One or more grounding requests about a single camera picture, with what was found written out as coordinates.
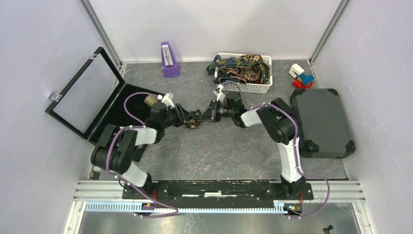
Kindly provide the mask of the black gold floral tie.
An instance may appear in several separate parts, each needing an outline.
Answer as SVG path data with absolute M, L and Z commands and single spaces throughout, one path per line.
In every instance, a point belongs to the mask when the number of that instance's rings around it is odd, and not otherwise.
M 196 129 L 201 124 L 198 120 L 200 116 L 201 116 L 200 110 L 188 112 L 185 127 L 188 129 Z

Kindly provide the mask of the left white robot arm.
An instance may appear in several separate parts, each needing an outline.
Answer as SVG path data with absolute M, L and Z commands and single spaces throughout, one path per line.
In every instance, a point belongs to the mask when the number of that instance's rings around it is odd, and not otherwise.
M 148 198 L 153 192 L 150 174 L 138 167 L 145 146 L 160 142 L 170 126 L 190 126 L 199 114 L 185 110 L 179 103 L 174 107 L 162 102 L 152 104 L 145 126 L 107 125 L 91 154 L 91 163 L 134 185 L 140 198 Z

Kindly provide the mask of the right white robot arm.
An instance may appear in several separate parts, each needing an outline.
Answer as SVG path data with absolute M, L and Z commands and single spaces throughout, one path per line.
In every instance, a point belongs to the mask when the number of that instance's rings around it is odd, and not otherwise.
M 197 120 L 219 122 L 223 117 L 232 119 L 240 128 L 257 124 L 264 126 L 280 152 L 282 195 L 288 199 L 298 196 L 306 180 L 302 175 L 297 149 L 300 121 L 294 110 L 280 97 L 247 110 L 242 93 L 230 91 L 226 95 L 218 94 Z

